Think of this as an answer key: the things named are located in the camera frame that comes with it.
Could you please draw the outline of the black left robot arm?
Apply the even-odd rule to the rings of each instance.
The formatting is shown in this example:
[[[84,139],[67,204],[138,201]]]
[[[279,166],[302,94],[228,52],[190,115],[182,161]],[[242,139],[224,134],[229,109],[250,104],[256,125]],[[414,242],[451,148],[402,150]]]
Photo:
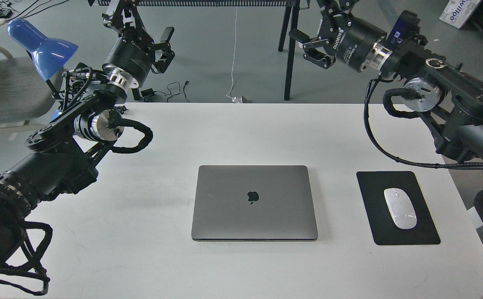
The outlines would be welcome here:
[[[78,64],[65,71],[61,112],[27,138],[30,154],[0,174],[0,284],[35,296],[47,294],[49,277],[41,259],[53,229],[26,217],[40,202],[76,194],[97,180],[97,164],[109,152],[146,148],[153,132],[123,118],[115,105],[142,87],[149,72],[164,73],[174,59],[167,27],[159,42],[147,33],[138,0],[113,0],[103,25],[118,33],[102,69]]]

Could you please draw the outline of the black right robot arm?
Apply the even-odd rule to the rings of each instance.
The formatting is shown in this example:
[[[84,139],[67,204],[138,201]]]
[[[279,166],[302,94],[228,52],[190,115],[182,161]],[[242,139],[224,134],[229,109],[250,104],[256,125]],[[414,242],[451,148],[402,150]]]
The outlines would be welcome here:
[[[340,61],[357,72],[368,67],[378,71],[367,85],[363,123],[370,141],[390,159],[422,168],[483,170],[483,82],[426,48],[416,13],[401,12],[387,34],[355,17],[355,4],[355,0],[318,1],[322,20],[316,37],[290,29],[289,37],[300,43],[304,59],[324,69]],[[420,118],[433,136],[436,152],[454,163],[407,161],[376,141],[369,122],[370,99],[379,83],[394,79],[405,82],[385,91],[386,112],[396,118]]]

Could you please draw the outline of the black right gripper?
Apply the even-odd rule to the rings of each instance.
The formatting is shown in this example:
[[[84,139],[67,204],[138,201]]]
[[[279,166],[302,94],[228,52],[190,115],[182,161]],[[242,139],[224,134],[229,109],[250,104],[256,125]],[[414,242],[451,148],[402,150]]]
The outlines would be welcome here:
[[[322,16],[321,26],[336,29],[333,38],[333,56],[317,50],[329,40],[310,38],[298,29],[291,29],[289,37],[301,44],[304,59],[328,69],[338,59],[351,69],[362,72],[375,44],[385,39],[387,33],[375,25],[353,17],[351,11],[358,0],[318,0]]]

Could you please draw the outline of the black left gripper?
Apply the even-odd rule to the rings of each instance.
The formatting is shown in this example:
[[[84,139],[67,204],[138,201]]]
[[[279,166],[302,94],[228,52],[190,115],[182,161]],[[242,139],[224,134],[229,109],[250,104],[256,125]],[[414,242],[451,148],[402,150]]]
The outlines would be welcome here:
[[[175,58],[170,39],[174,27],[165,28],[160,42],[154,43],[145,28],[136,28],[124,19],[138,15],[138,0],[111,0],[106,13],[102,14],[102,23],[118,33],[118,39],[102,65],[103,71],[109,73],[119,68],[127,72],[134,80],[134,88],[142,87],[148,72],[163,74]]]

